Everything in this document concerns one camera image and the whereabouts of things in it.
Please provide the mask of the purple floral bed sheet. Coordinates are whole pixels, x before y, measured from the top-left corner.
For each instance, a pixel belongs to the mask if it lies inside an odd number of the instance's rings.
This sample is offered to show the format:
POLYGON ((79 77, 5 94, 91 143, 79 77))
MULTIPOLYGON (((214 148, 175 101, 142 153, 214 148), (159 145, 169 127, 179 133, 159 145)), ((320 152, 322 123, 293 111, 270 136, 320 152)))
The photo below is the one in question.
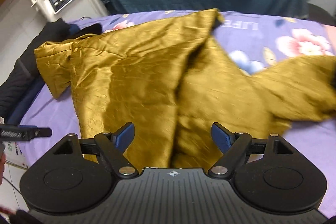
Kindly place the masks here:
MULTIPOLYGON (((217 41, 244 72, 253 74, 300 54, 334 55, 334 38, 317 22, 280 16, 224 12, 215 29, 217 41)), ((22 125, 49 127, 52 136, 19 145, 26 163, 33 165, 65 134, 80 132, 69 91, 56 100, 44 86, 21 120, 22 125)), ((316 165, 327 179, 327 192, 319 210, 335 215, 335 120, 294 123, 285 139, 316 165)))

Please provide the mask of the black quilted jacket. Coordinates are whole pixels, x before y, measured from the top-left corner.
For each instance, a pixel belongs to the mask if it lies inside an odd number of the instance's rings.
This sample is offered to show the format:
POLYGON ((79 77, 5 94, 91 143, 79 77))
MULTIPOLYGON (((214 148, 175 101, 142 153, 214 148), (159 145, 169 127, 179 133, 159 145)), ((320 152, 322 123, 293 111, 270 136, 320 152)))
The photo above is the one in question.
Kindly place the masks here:
POLYGON ((36 48, 45 42, 60 43, 66 39, 75 39, 86 34, 102 34, 101 24, 95 23, 80 29, 77 25, 68 24, 62 19, 48 22, 17 59, 9 77, 1 84, 1 118, 9 117, 19 100, 40 76, 34 55, 36 48))

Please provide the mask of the gold satin jacket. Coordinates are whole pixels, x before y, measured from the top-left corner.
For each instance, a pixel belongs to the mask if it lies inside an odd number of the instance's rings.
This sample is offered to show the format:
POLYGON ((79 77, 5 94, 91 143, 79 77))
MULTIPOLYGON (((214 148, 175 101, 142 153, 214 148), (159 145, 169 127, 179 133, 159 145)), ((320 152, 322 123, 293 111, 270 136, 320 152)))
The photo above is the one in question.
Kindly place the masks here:
POLYGON ((71 89, 82 137, 135 125, 125 156, 139 170, 209 169, 221 156, 215 122, 266 138, 335 114, 335 57, 298 56, 248 76, 213 36, 222 20, 205 10, 45 42, 34 54, 53 97, 71 89))

